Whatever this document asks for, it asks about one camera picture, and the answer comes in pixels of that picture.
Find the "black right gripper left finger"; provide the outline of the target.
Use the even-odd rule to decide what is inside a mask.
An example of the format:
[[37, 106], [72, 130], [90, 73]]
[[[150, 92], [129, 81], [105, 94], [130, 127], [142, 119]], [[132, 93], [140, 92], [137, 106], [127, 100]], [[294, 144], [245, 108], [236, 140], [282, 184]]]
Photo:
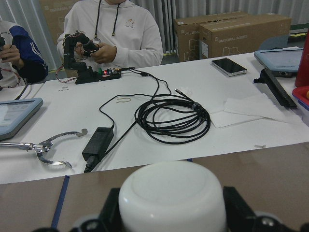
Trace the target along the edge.
[[[34, 232], [58, 232], [56, 228], [56, 216], [60, 216], [60, 210], [64, 202], [65, 190], [61, 190], [53, 216], [51, 227], [42, 227], [33, 230]], [[70, 232], [120, 232], [121, 217], [119, 211], [120, 188], [112, 188], [103, 205], [103, 208], [96, 218], [85, 220], [80, 226], [74, 226]]]

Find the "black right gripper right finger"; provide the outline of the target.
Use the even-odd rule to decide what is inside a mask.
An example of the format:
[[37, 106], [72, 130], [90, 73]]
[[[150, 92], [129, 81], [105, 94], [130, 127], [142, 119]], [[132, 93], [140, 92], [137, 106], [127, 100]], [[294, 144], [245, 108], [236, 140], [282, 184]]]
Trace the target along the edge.
[[235, 187], [223, 187], [227, 226], [230, 232], [292, 232], [272, 216], [258, 216]]

